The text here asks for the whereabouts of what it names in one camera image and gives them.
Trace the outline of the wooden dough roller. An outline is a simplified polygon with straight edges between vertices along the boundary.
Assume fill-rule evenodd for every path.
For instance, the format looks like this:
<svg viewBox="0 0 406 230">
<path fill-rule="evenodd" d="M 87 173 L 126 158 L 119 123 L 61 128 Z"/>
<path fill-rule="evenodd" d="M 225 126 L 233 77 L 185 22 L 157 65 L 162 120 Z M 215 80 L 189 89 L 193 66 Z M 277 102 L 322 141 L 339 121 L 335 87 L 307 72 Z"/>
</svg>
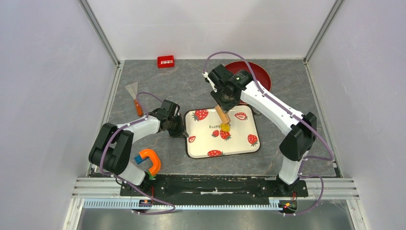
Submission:
<svg viewBox="0 0 406 230">
<path fill-rule="evenodd" d="M 217 114 L 218 114 L 218 116 L 219 116 L 219 118 L 220 118 L 220 120 L 221 120 L 221 125 L 229 125 L 229 124 L 230 124 L 231 119 L 230 119 L 228 113 L 225 113 L 225 112 L 221 109 L 221 107 L 220 107 L 219 105 L 217 105 L 217 106 L 215 107 L 215 111 L 217 112 Z"/>
</svg>

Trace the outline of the yellow dough piece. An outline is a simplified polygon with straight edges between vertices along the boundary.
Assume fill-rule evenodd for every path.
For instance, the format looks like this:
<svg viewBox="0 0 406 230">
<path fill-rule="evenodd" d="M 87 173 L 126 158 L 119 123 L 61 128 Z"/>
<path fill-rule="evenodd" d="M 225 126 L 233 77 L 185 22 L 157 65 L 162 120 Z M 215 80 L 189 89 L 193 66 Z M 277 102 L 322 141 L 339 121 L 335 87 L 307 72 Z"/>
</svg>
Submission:
<svg viewBox="0 0 406 230">
<path fill-rule="evenodd" d="M 223 123 L 220 125 L 220 128 L 224 132 L 229 132 L 230 131 L 230 124 L 229 123 Z"/>
</svg>

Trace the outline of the white strawberry tray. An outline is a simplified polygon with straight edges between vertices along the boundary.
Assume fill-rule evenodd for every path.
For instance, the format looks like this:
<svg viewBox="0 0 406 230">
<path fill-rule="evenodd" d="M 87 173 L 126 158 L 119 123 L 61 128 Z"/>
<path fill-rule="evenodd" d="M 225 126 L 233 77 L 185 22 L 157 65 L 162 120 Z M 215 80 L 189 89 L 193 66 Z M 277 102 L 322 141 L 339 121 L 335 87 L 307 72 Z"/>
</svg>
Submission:
<svg viewBox="0 0 406 230">
<path fill-rule="evenodd" d="M 221 129 L 221 119 L 214 108 L 190 110 L 184 116 L 186 154 L 193 159 L 254 153 L 260 140 L 251 108 L 238 105 L 228 113 L 230 130 Z"/>
</svg>

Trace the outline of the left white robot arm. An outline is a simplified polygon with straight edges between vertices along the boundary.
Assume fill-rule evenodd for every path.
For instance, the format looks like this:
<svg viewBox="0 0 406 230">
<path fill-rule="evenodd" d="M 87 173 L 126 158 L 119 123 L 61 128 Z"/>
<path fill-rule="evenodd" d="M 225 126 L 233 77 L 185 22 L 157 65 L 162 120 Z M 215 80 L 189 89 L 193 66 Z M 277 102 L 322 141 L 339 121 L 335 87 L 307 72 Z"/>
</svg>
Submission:
<svg viewBox="0 0 406 230">
<path fill-rule="evenodd" d="M 168 131 L 172 138 L 188 136 L 177 103 L 164 100 L 160 108 L 138 120 L 120 125 L 103 124 L 90 150 L 89 162 L 98 166 L 101 173 L 131 183 L 132 190 L 144 196 L 150 190 L 150 182 L 145 179 L 147 172 L 130 162 L 132 145 L 161 131 Z"/>
</svg>

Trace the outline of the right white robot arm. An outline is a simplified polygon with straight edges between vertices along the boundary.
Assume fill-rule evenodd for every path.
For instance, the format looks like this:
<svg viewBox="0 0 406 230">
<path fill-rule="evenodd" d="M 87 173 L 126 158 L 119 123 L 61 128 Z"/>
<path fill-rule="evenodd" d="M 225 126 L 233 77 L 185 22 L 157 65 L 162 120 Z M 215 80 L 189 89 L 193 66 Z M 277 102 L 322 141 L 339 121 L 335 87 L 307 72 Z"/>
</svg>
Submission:
<svg viewBox="0 0 406 230">
<path fill-rule="evenodd" d="M 289 108 L 246 70 L 234 74 L 225 66 L 218 65 L 211 72 L 204 72 L 203 77 L 212 87 L 210 95 L 218 105 L 222 122 L 229 121 L 227 113 L 243 101 L 259 110 L 284 134 L 279 146 L 284 158 L 276 188 L 281 195 L 290 195 L 296 189 L 302 160 L 316 140 L 316 116 Z"/>
</svg>

